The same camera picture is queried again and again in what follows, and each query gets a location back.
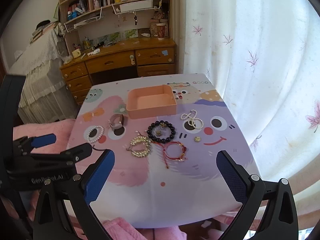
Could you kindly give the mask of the pink smart watch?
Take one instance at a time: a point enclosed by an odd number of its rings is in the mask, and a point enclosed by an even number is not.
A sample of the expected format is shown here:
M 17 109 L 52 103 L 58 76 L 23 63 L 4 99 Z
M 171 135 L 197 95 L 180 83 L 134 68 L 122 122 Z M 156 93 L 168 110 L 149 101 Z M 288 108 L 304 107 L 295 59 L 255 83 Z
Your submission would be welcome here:
M 113 131 L 124 127 L 125 116 L 123 114 L 114 114 L 110 117 L 108 123 Z

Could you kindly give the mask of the pink plastic tray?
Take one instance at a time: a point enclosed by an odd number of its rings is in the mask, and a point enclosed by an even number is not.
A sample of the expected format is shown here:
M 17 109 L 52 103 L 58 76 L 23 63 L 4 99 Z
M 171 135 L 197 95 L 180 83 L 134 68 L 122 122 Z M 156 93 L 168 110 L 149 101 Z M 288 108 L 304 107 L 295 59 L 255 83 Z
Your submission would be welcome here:
M 177 102 L 169 85 L 136 88 L 128 93 L 126 110 L 131 119 L 175 115 Z

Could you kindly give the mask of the cartoon printed table mat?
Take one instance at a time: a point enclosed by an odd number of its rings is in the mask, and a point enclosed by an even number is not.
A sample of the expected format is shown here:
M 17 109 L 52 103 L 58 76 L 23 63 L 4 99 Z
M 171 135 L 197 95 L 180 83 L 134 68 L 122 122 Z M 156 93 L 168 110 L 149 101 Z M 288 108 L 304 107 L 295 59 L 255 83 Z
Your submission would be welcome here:
M 129 118 L 129 91 L 160 85 L 172 88 L 177 113 Z M 124 127 L 113 131 L 108 121 L 117 113 L 125 116 Z M 134 157 L 131 140 L 157 121 L 175 128 L 172 144 L 167 148 L 154 144 L 148 156 Z M 221 150 L 248 173 L 258 172 L 239 126 L 204 74 L 141 77 L 93 86 L 80 108 L 68 147 L 86 142 L 92 145 L 92 154 L 76 164 L 78 173 L 105 149 L 115 155 L 113 170 L 91 204 L 95 214 L 100 220 L 122 217 L 137 228 L 183 225 L 236 209 L 238 203 L 216 165 Z

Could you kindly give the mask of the yellow mug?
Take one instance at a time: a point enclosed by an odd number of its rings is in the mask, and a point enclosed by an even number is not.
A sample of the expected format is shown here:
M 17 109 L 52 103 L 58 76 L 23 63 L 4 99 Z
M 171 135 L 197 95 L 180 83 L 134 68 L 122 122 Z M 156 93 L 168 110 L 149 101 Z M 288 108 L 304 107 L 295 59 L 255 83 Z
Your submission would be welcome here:
M 79 58 L 82 55 L 81 49 L 75 49 L 72 51 L 72 56 L 74 59 Z

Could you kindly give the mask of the wooden desk with drawers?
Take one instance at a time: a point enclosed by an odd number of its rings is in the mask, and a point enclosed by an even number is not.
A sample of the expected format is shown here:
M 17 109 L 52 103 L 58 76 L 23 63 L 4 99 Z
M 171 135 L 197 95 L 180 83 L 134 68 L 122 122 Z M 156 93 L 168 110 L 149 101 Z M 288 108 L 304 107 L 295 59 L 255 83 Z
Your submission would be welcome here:
M 171 38 L 132 38 L 100 48 L 60 67 L 67 90 L 81 105 L 93 85 L 176 73 L 176 43 Z

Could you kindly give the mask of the wooden bookshelf with books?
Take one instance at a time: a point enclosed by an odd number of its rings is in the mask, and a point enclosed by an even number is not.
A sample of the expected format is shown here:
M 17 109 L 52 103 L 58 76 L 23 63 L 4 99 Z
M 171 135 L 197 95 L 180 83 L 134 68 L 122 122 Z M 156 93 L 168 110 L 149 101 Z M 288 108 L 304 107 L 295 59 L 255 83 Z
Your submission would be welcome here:
M 143 0 L 59 0 L 59 20 L 68 51 L 88 49 L 100 42 L 156 37 L 157 23 L 165 23 L 172 37 L 172 0 L 153 0 L 153 8 L 121 12 L 120 5 Z

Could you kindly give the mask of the white box on shelf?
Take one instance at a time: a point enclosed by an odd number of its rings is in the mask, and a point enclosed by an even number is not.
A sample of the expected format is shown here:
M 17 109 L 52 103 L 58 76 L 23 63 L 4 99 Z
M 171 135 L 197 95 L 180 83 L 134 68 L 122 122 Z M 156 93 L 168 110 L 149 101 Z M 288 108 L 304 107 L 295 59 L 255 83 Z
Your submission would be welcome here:
M 120 5 L 121 12 L 130 12 L 153 8 L 153 0 L 143 0 Z

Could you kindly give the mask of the red paper cup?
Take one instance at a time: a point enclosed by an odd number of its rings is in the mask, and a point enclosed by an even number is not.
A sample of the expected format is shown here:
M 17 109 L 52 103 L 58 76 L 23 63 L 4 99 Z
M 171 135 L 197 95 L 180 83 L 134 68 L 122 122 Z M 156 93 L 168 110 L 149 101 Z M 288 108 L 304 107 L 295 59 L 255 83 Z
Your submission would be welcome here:
M 157 37 L 159 40 L 163 40 L 165 38 L 165 23 L 157 23 Z

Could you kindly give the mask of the white floral curtain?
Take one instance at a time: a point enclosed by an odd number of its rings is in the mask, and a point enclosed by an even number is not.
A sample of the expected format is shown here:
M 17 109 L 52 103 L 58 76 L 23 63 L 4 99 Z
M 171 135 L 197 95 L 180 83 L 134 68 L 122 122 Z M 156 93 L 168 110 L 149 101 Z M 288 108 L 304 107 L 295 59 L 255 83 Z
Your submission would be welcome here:
M 287 178 L 319 221 L 319 15 L 308 0 L 181 0 L 185 73 L 223 98 L 264 180 Z

